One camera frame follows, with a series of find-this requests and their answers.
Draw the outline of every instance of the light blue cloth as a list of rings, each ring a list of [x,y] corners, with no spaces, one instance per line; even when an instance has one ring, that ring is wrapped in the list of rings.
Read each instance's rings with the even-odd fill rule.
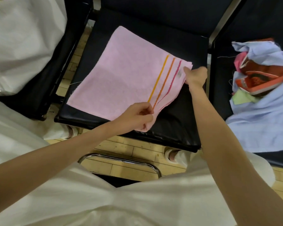
[[[247,51],[248,58],[262,65],[283,66],[283,51],[274,42],[232,42],[236,51]],[[233,91],[238,87],[234,73]],[[275,152],[283,150],[283,83],[257,103],[235,105],[230,100],[233,115],[226,123],[248,152]]]

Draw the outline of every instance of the hand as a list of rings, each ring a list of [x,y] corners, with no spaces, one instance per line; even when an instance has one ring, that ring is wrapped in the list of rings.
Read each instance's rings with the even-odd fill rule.
[[[134,129],[142,129],[146,123],[153,120],[154,110],[149,102],[134,103],[118,118],[111,123],[115,135],[128,133]]]
[[[186,74],[186,82],[189,86],[200,86],[203,87],[206,78],[208,77],[208,70],[205,67],[199,67],[195,70],[190,70],[187,67],[183,68]]]

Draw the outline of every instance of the wooden floor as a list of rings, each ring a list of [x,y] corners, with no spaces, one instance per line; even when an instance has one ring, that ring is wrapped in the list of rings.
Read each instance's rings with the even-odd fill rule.
[[[69,84],[77,69],[90,33],[91,29],[86,28],[84,34],[81,37],[81,40],[72,57],[71,63],[69,64],[60,87],[57,90],[57,94],[60,96],[64,96],[68,90]],[[80,133],[84,133],[86,131],[88,130],[81,129]],[[61,140],[48,140],[48,142],[51,144],[59,141]],[[157,166],[161,170],[163,175],[170,175],[185,171],[184,167],[177,164],[169,164],[165,160],[164,146],[146,143],[138,140],[132,140],[124,137],[115,136],[108,140],[105,140],[101,144],[96,146],[93,152],[149,162]],[[155,172],[148,167],[126,164],[111,160],[99,158],[86,159],[82,162],[82,165],[91,172],[137,181],[148,181],[158,178]],[[274,172],[276,176],[276,182],[273,186],[273,189],[277,194],[279,194],[281,198],[283,198],[283,169],[274,167]]]

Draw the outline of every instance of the light green fabric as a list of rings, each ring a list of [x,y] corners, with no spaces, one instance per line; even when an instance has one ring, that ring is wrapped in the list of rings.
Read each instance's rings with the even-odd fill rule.
[[[237,92],[232,96],[232,99],[235,105],[240,105],[240,104],[247,103],[247,102],[256,103],[260,101],[259,98],[256,98],[250,95],[248,92],[241,90],[241,89],[237,90]]]

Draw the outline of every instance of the silver metal tube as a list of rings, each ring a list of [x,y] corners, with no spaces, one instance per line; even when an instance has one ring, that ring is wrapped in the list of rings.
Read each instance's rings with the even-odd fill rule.
[[[102,154],[98,154],[98,153],[91,153],[91,154],[84,155],[83,157],[81,157],[79,159],[78,163],[81,164],[84,159],[88,159],[88,158],[91,158],[91,157],[99,157],[99,158],[103,158],[103,159],[110,159],[110,160],[115,160],[115,161],[119,161],[119,162],[126,162],[126,163],[135,164],[135,165],[150,167],[151,169],[153,169],[157,173],[158,178],[162,177],[160,170],[156,166],[154,166],[150,163],[139,162],[139,161],[135,161],[135,160],[131,160],[131,159],[123,159],[123,158],[119,158],[119,157],[115,157],[115,156],[102,155]]]

